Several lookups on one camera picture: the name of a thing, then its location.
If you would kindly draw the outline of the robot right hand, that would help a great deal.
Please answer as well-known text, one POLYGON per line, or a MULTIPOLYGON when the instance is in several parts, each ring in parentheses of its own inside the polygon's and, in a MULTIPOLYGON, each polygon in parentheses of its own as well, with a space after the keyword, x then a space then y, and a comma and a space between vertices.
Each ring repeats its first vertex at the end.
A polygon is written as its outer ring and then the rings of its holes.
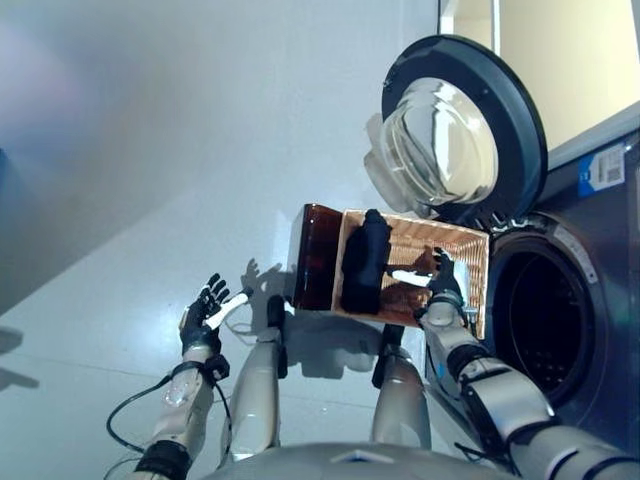
POLYGON ((439 295, 450 296, 463 306, 465 300, 455 276, 455 261, 441 247, 432 250, 432 258, 435 261, 434 273, 424 273, 414 267, 388 266, 386 274, 401 283, 429 290, 433 298, 439 295))

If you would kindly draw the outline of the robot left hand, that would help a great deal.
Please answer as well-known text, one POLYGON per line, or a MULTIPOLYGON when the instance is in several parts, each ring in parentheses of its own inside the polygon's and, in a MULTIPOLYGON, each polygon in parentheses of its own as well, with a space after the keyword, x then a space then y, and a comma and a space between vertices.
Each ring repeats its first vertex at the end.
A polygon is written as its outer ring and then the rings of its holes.
POLYGON ((220 326, 235 310, 248 304, 253 293, 251 287, 244 287, 230 296, 227 282, 214 273, 182 315, 179 324, 182 355, 196 350, 204 350, 209 357, 220 354, 220 326))

